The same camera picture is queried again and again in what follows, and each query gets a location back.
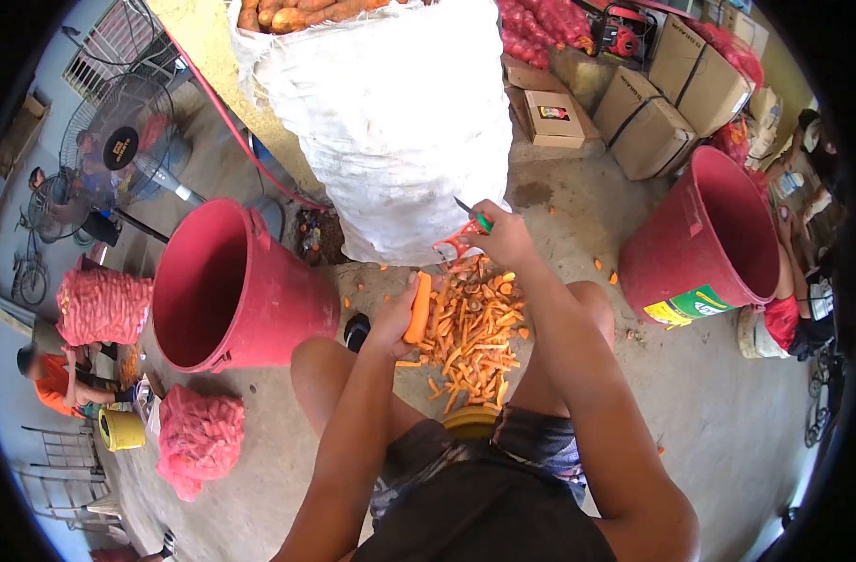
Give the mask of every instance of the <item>red hose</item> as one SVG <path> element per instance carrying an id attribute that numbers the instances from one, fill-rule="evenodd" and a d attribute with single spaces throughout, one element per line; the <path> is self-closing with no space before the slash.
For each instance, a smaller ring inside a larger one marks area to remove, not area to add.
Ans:
<path id="1" fill-rule="evenodd" d="M 218 111 L 218 114 L 222 116 L 222 119 L 224 119 L 224 124 L 228 126 L 228 129 L 231 129 L 231 134 L 234 136 L 235 139 L 237 139 L 237 142 L 241 145 L 241 148 L 243 148 L 243 152 L 247 153 L 247 157 L 250 158 L 250 160 L 254 164 L 256 164 L 256 167 L 260 169 L 260 172 L 265 174 L 265 176 L 267 178 L 269 178 L 269 180 L 273 184 L 275 184 L 279 190 L 284 192 L 287 195 L 287 197 L 289 197 L 290 199 L 292 199 L 294 201 L 298 201 L 299 203 L 305 205 L 306 207 L 316 208 L 316 209 L 320 210 L 321 212 L 328 210 L 328 208 L 325 207 L 324 205 L 320 205 L 320 204 L 314 203 L 310 200 L 303 199 L 302 197 L 300 197 L 296 193 L 291 192 L 289 189 L 287 189 L 287 187 L 285 187 L 283 184 L 281 184 L 275 178 L 275 176 L 272 175 L 265 168 L 264 165 L 262 165 L 260 160 L 258 158 L 256 158 L 256 155 L 254 155 L 253 151 L 250 150 L 250 147 L 247 146 L 246 141 L 243 140 L 243 137 L 241 136 L 241 131 L 237 130 L 237 128 L 234 127 L 234 123 L 232 123 L 231 118 L 228 117 L 228 112 L 224 110 L 224 106 L 222 105 L 222 101 L 218 99 L 218 96 L 216 96 L 216 92 L 212 89 L 212 86 L 209 85 L 209 82 L 207 82 L 207 79 L 203 77 L 203 75 L 200 73 L 199 70 L 197 70 L 197 66 L 194 65 L 192 60 L 190 60 L 190 57 L 187 56 L 187 53 L 184 52 L 184 50 L 181 48 L 181 46 L 178 44 L 178 42 L 175 40 L 175 38 L 171 36 L 171 33 L 169 33 L 169 30 L 166 30 L 165 27 L 163 29 L 165 30 L 166 35 L 169 36 L 169 39 L 171 39 L 171 42 L 175 45 L 175 48 L 181 54 L 181 57 L 184 59 L 184 62 L 187 63 L 187 68 L 190 68 L 190 72 L 192 72 L 194 74 L 194 76 L 197 77 L 197 80 L 199 81 L 200 85 L 203 86 L 203 91 L 206 92 L 206 95 L 209 96 L 209 100 L 216 107 L 216 111 Z"/>

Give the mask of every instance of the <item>white sack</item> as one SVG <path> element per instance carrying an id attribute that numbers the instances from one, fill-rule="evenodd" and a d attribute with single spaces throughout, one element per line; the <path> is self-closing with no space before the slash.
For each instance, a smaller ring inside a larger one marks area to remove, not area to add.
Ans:
<path id="1" fill-rule="evenodd" d="M 236 28 L 242 91 L 295 133 L 359 262 L 427 265 L 468 205 L 502 200 L 512 144 L 492 0 L 396 2 L 283 36 Z"/>

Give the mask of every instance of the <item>bicycle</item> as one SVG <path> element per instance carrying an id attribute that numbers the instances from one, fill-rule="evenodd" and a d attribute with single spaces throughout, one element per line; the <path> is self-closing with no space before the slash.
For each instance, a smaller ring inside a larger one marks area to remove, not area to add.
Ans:
<path id="1" fill-rule="evenodd" d="M 18 295 L 27 305 L 36 307 L 46 297 L 46 266 L 41 260 L 40 252 L 37 251 L 37 233 L 34 226 L 21 209 L 18 210 L 18 214 L 21 216 L 13 232 L 16 232 L 19 227 L 27 229 L 29 239 L 26 243 L 25 256 L 18 254 L 12 256 L 12 271 L 15 272 L 15 276 L 12 278 L 10 295 L 12 298 Z"/>

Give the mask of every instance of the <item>strap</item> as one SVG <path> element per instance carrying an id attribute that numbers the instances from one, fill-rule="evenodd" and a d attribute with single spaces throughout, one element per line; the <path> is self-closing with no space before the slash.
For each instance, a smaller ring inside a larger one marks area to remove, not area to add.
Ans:
<path id="1" fill-rule="evenodd" d="M 615 134 L 612 135 L 612 138 L 609 140 L 609 143 L 606 144 L 606 148 L 612 148 L 612 145 L 614 145 L 615 141 L 618 140 L 618 137 L 621 136 L 622 131 L 625 130 L 625 127 L 627 127 L 628 123 L 630 123 L 631 120 L 633 120 L 637 116 L 637 113 L 639 113 L 644 107 L 646 107 L 649 102 L 651 102 L 652 100 L 664 98 L 665 96 L 649 96 L 648 98 L 646 98 L 639 106 L 637 106 L 635 110 L 631 112 L 630 115 L 627 116 L 624 122 L 622 122 L 621 125 L 618 126 L 618 130 L 616 130 Z"/>
<path id="2" fill-rule="evenodd" d="M 681 94 L 679 94 L 674 100 L 675 108 L 681 105 L 681 100 L 684 99 L 684 95 L 687 94 L 687 88 L 690 87 L 691 82 L 693 81 L 693 76 L 697 75 L 697 68 L 700 67 L 700 62 L 703 60 L 703 54 L 706 53 L 706 48 L 708 48 L 708 43 L 703 43 L 703 48 L 700 49 L 700 53 L 697 55 L 697 60 L 693 63 L 691 73 L 687 75 L 687 81 L 684 82 L 684 86 L 681 88 Z"/>
<path id="3" fill-rule="evenodd" d="M 674 154 L 672 154 L 672 155 L 671 155 L 671 158 L 669 158 L 669 159 L 668 159 L 668 162 L 664 163 L 664 164 L 662 165 L 662 167 L 661 167 L 661 168 L 659 168 L 659 171 L 658 171 L 658 172 L 656 172 L 655 174 L 653 174 L 653 177 L 656 177 L 657 175 L 659 175 L 659 174 L 661 174 L 662 172 L 664 172 L 664 171 L 668 168 L 668 166 L 670 166 L 670 165 L 671 165 L 671 162 L 672 162 L 676 157 L 678 157 L 678 154 L 680 154 L 681 152 L 683 152 L 684 148 L 685 148 L 685 147 L 687 147 L 687 143 L 689 143 L 689 142 L 691 142 L 691 136 L 690 136 L 690 135 L 688 135 L 688 134 L 687 134 L 687 131 L 685 130 L 685 131 L 684 131 L 684 144 L 682 144 L 682 145 L 681 145 L 681 148 L 678 148 L 677 150 L 675 150 L 675 151 L 674 151 Z"/>

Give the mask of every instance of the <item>red bucket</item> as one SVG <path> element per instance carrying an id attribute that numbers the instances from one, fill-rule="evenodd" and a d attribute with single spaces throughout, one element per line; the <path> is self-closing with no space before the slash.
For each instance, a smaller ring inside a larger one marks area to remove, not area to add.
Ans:
<path id="1" fill-rule="evenodd" d="M 769 209 L 744 169 L 712 147 L 694 151 L 618 256 L 627 304 L 642 320 L 669 325 L 765 304 L 779 271 Z"/>
<path id="2" fill-rule="evenodd" d="M 231 199 L 181 221 L 153 283 L 156 342 L 182 372 L 287 365 L 307 338 L 333 338 L 340 313 L 331 284 Z"/>

